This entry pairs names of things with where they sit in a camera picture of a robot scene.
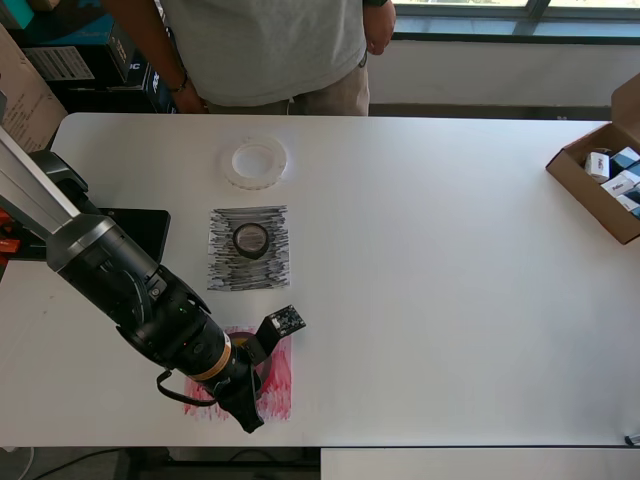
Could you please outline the person's right hand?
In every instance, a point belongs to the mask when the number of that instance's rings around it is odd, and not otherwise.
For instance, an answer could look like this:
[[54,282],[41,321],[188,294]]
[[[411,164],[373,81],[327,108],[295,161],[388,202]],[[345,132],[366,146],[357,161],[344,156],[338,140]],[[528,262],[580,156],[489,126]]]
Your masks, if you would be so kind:
[[172,93],[172,98],[181,114],[207,114],[208,107],[206,101],[197,93],[190,80],[182,89]]

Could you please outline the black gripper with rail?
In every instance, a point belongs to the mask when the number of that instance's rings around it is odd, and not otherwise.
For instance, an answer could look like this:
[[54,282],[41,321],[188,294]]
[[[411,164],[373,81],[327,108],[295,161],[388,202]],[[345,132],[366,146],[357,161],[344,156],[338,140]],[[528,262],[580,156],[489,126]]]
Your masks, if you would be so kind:
[[250,367],[238,377],[218,382],[213,396],[218,405],[225,407],[242,429],[251,434],[264,425],[256,404],[260,389],[261,376],[254,367]]

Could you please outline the person's left hand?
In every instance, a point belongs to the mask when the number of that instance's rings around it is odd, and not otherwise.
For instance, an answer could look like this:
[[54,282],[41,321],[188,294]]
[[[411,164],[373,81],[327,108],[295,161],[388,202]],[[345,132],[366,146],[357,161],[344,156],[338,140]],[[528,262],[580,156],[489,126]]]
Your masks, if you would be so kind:
[[363,25],[368,52],[381,55],[389,45],[396,24],[396,10],[391,1],[380,5],[365,4]]

